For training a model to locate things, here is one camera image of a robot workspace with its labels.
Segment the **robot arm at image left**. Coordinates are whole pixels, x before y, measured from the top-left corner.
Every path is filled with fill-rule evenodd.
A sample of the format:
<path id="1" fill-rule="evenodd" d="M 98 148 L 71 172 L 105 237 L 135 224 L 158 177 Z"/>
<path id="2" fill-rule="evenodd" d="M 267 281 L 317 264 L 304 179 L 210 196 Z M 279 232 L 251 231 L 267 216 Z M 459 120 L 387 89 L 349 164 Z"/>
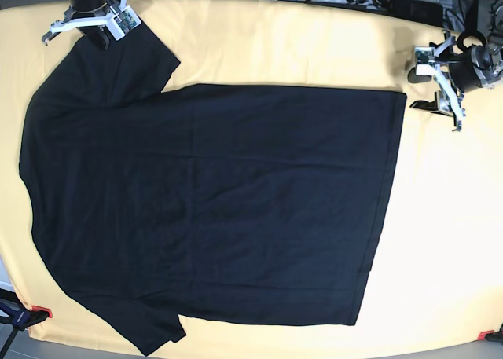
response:
<path id="1" fill-rule="evenodd" d="M 113 38 L 109 21 L 126 6 L 127 0 L 69 0 L 64 19 L 50 25 L 42 36 L 42 43 L 47 46 L 59 34 L 76 29 L 97 49 L 106 51 Z"/>

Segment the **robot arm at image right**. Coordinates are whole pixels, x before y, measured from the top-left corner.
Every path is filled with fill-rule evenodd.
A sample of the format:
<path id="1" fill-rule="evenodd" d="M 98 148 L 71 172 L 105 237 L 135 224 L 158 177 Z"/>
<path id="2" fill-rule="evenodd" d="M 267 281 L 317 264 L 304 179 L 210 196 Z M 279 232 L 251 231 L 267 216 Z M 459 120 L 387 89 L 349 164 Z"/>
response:
<path id="1" fill-rule="evenodd" d="M 457 132 L 466 117 L 461 106 L 465 94 L 502 82 L 502 44 L 483 38 L 479 45 L 466 46 L 467 37 L 445 31 L 442 43 L 415 47 L 414 66 L 407 75 L 412 84 L 433 81 L 439 87 L 433 101 L 417 100 L 410 107 L 451 117 Z"/>

